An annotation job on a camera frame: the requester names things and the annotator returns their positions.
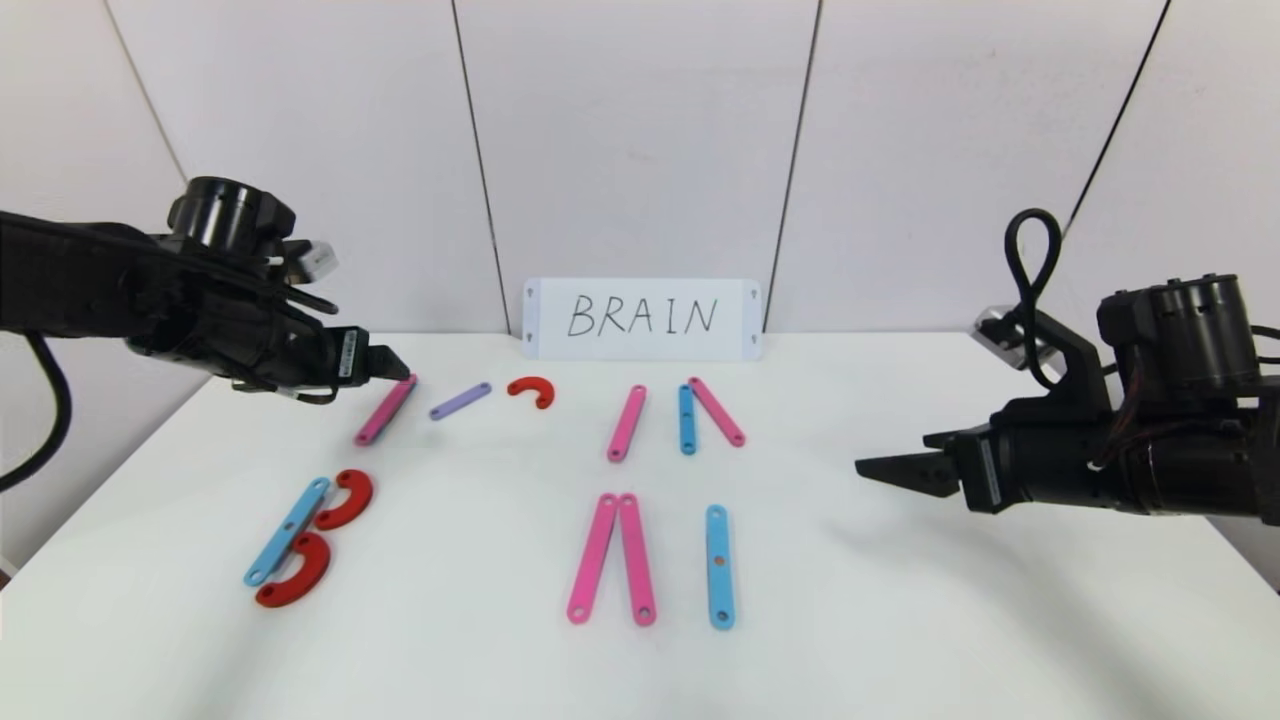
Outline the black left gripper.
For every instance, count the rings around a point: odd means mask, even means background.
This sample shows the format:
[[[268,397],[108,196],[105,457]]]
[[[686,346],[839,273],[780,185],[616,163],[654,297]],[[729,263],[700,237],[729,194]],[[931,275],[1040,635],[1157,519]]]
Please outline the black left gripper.
[[[268,383],[278,395],[360,386],[370,379],[406,380],[411,370],[385,345],[367,347],[369,333],[356,325],[325,327],[288,307],[271,307]],[[366,372],[361,364],[366,351]]]

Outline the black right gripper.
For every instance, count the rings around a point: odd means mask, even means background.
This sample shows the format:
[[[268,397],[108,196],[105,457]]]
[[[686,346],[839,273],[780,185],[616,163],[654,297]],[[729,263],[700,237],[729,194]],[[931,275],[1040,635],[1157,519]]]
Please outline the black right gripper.
[[[859,459],[855,469],[863,478],[937,498],[963,488],[974,512],[998,514],[1018,503],[1126,511],[1123,474],[1089,466],[1108,420],[1107,410],[1006,406],[987,424],[925,434],[923,445],[938,451]],[[943,451],[954,451],[954,460]]]

